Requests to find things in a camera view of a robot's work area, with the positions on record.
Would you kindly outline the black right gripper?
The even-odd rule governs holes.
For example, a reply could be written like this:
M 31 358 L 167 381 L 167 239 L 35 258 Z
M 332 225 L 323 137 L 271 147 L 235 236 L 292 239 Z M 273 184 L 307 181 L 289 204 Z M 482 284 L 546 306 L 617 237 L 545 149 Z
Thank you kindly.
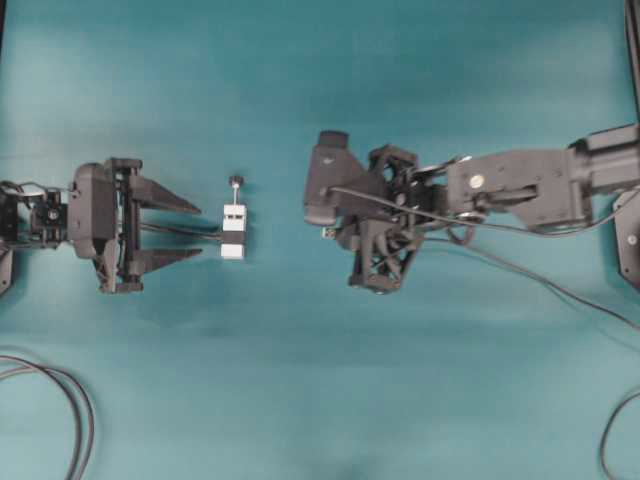
M 446 215 L 446 187 L 435 181 L 439 173 L 421 169 L 415 154 L 385 145 L 369 153 L 364 178 L 344 186 L 355 193 L 337 194 L 346 209 L 336 241 L 355 253 L 351 287 L 392 293 L 402 286 L 426 232 L 444 226 L 415 213 Z

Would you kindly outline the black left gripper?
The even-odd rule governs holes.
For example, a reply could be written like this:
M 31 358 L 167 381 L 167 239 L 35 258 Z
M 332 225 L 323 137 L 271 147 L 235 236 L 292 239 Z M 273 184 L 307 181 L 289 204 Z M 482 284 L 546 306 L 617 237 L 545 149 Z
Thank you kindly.
M 138 175 L 141 168 L 141 160 L 116 157 L 97 166 L 97 275 L 103 293 L 141 291 L 142 275 L 202 252 L 201 249 L 139 250 L 140 207 L 201 213 L 186 199 Z

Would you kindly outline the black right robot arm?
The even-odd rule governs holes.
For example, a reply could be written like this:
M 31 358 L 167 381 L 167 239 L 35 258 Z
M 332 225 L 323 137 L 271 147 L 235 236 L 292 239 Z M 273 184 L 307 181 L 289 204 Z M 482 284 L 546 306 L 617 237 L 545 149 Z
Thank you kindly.
M 430 231 L 467 244 L 492 213 L 513 215 L 519 232 L 563 237 L 599 226 L 593 197 L 617 194 L 614 224 L 620 275 L 639 284 L 639 127 L 605 130 L 559 149 L 509 150 L 458 157 L 421 169 L 414 154 L 394 146 L 371 152 L 363 168 L 340 135 L 319 145 L 326 183 L 305 209 L 319 208 L 356 254 L 350 282 L 377 293 L 397 290 Z

